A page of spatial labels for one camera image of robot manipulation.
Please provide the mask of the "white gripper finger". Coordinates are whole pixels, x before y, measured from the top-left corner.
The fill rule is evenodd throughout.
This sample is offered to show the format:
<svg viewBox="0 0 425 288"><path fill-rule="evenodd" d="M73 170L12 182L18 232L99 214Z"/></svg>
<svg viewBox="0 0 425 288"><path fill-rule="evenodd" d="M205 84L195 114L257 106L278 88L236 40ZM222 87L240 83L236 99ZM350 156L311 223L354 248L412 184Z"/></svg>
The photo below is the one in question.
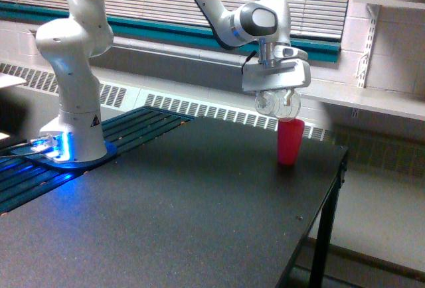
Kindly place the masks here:
<svg viewBox="0 0 425 288"><path fill-rule="evenodd" d="M284 102L285 103L292 103L292 97L296 91L293 88L288 88L284 94Z"/></svg>
<svg viewBox="0 0 425 288"><path fill-rule="evenodd" d="M273 93L272 92L261 92L260 93L261 102L273 102Z"/></svg>

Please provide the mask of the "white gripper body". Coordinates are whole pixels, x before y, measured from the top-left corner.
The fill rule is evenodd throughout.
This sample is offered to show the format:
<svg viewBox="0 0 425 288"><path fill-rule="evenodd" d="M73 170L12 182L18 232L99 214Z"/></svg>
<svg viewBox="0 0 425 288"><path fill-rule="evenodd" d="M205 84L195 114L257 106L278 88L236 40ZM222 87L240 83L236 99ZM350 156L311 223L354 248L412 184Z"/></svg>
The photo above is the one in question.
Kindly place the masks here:
<svg viewBox="0 0 425 288"><path fill-rule="evenodd" d="M260 45L257 62L242 67L242 90L263 92L305 88L311 83L308 53L284 44Z"/></svg>

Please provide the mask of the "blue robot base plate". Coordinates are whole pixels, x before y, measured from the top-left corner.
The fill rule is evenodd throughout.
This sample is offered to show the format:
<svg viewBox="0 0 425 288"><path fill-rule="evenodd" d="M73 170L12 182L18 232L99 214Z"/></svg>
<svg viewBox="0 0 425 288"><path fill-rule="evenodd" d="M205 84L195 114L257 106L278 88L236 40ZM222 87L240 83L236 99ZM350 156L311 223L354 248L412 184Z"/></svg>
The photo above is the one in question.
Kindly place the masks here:
<svg viewBox="0 0 425 288"><path fill-rule="evenodd" d="M44 157L43 155L29 155L25 158L32 164L39 165L42 167L57 169L60 171L87 171L93 168L99 167L108 161L111 161L117 156L117 147L108 141L105 141L107 153L100 159L86 162L69 162L69 163L56 163L53 160Z"/></svg>

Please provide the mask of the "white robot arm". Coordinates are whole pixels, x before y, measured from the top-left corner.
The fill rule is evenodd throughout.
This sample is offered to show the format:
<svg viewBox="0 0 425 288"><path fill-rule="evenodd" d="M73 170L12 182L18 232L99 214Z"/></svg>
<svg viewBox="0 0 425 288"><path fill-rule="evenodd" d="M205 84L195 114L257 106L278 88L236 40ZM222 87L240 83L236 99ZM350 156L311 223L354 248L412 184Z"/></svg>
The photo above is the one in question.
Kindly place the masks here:
<svg viewBox="0 0 425 288"><path fill-rule="evenodd" d="M105 0L67 0L69 16L41 25L36 45L54 70L58 116L41 128L33 151L54 163L87 163L108 154L100 123L100 83L89 60L112 45ZM300 110L298 88L311 82L307 52L290 42L290 7L286 0L259 0L229 11L221 0L195 0L223 48L258 41L257 62L242 66L242 89L256 95L262 115L285 121Z"/></svg>

